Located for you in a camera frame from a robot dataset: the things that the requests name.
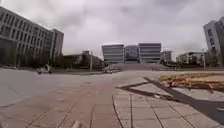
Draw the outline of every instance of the parked car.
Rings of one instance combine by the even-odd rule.
[[[48,73],[51,74],[52,73],[52,67],[48,64],[44,65],[44,67],[38,68],[37,69],[37,74],[42,74],[42,73]]]

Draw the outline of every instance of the paved plaza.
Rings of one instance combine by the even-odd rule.
[[[157,81],[180,73],[75,76],[2,69],[0,121],[3,128],[224,128],[223,92],[171,89]]]

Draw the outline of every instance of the sky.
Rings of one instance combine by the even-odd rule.
[[[101,45],[162,43],[173,58],[207,49],[203,25],[224,16],[224,0],[2,0],[1,6],[64,34],[63,54]]]

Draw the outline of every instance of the pole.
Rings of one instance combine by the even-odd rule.
[[[204,64],[204,69],[206,68],[206,62],[205,62],[205,52],[204,49],[202,49],[203,51],[203,64]]]
[[[92,55],[92,51],[90,51],[90,72],[92,72],[93,70],[93,55]]]

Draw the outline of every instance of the office building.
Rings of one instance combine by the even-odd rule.
[[[138,45],[128,45],[125,47],[125,61],[138,61],[139,49]]]
[[[172,61],[172,51],[163,51],[163,52],[161,52],[160,60],[163,60],[165,62]]]
[[[141,63],[159,63],[161,43],[140,43],[139,58]]]
[[[63,38],[64,34],[56,29],[48,30],[0,7],[0,58],[10,52],[16,61],[27,55],[54,59],[61,54]]]
[[[216,56],[219,65],[224,65],[224,17],[210,21],[203,28],[209,53]]]
[[[104,61],[108,63],[124,63],[124,45],[103,45],[102,46]]]

